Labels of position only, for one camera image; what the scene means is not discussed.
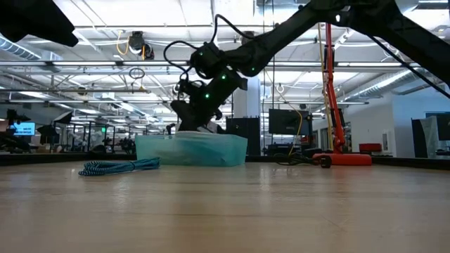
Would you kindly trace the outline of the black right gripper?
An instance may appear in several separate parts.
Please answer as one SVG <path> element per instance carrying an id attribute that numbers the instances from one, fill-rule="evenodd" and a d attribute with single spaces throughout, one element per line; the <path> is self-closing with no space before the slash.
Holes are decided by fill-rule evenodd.
<path id="1" fill-rule="evenodd" d="M 215 116 L 213 112 L 207 116 L 205 111 L 196 110 L 190 103 L 183 100 L 174 100 L 170 103 L 173 111 L 181 119 L 177 131 L 197 131 L 208 134 L 225 134 L 226 130 L 211 119 Z"/>

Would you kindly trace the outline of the teal plastic bin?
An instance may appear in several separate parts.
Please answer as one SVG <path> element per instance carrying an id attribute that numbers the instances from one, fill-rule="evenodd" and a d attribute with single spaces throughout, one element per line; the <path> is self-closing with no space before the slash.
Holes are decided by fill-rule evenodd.
<path id="1" fill-rule="evenodd" d="M 162 165 L 234 167 L 245 163 L 248 140 L 231 134 L 180 131 L 171 136 L 137 136 L 138 160 L 158 158 Z"/>

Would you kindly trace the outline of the black cabinet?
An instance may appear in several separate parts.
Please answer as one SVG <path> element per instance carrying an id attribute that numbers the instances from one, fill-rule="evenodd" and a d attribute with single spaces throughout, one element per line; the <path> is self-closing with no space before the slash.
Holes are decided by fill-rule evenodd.
<path id="1" fill-rule="evenodd" d="M 244 117 L 226 119 L 226 132 L 247 139 L 247 155 L 261 155 L 260 118 Z"/>

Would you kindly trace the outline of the white square column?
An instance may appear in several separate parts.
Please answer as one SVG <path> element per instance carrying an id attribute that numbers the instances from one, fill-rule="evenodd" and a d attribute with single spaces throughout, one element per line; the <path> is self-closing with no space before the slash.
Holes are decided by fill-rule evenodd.
<path id="1" fill-rule="evenodd" d="M 261 82 L 258 76 L 247 79 L 247 91 L 236 89 L 233 93 L 234 117 L 260 116 Z"/>

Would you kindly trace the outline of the dark monitor screen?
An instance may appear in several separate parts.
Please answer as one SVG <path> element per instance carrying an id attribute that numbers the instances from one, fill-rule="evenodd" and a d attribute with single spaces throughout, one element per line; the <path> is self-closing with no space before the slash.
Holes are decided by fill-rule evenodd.
<path id="1" fill-rule="evenodd" d="M 309 136 L 312 133 L 312 115 L 307 111 L 269 110 L 269 133 Z"/>

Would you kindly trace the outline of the blue screen monitor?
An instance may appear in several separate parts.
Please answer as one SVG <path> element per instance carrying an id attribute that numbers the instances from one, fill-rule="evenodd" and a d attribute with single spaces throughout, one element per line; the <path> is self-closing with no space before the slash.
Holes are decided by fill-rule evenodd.
<path id="1" fill-rule="evenodd" d="M 34 136 L 36 124 L 34 122 L 14 123 L 11 128 L 14 130 L 14 136 Z"/>

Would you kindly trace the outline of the red desk lamp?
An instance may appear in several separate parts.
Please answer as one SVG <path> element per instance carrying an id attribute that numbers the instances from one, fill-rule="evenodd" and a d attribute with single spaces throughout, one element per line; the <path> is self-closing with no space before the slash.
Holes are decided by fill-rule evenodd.
<path id="1" fill-rule="evenodd" d="M 334 48 L 331 39 L 331 24 L 325 24 L 326 46 L 323 56 L 323 78 L 326 84 L 326 109 L 328 114 L 328 140 L 333 142 L 331 153 L 317 153 L 313 155 L 313 160 L 320 164 L 322 168 L 337 166 L 371 166 L 370 155 L 359 153 L 344 153 L 345 144 L 345 121 L 342 111 L 339 109 L 333 83 L 334 71 Z"/>

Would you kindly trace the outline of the red box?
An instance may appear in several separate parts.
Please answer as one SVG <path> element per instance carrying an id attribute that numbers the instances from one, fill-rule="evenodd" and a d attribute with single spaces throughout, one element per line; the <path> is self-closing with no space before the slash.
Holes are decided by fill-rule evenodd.
<path id="1" fill-rule="evenodd" d="M 378 153 L 383 150 L 383 147 L 379 143 L 360 143 L 359 152 L 360 153 Z"/>

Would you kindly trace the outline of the grey hanging cloth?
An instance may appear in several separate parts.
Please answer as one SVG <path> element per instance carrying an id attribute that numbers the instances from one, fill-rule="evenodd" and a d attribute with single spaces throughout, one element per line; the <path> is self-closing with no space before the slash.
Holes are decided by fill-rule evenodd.
<path id="1" fill-rule="evenodd" d="M 439 149 L 439 137 L 437 130 L 437 117 L 431 116 L 420 120 L 425 136 L 427 158 L 436 159 L 436 151 Z"/>

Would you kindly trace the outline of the black aluminium table frame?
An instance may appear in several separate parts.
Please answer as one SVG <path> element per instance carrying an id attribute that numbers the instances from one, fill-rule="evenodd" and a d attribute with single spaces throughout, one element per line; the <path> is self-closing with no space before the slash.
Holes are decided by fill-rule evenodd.
<path id="1" fill-rule="evenodd" d="M 0 166 L 22 164 L 43 164 L 52 162 L 78 162 L 89 160 L 135 160 L 135 155 L 97 154 L 97 153 L 55 153 L 55 154 L 3 154 L 0 155 Z M 415 167 L 423 169 L 450 170 L 450 160 L 434 160 L 425 158 L 372 157 L 373 164 L 394 167 Z"/>

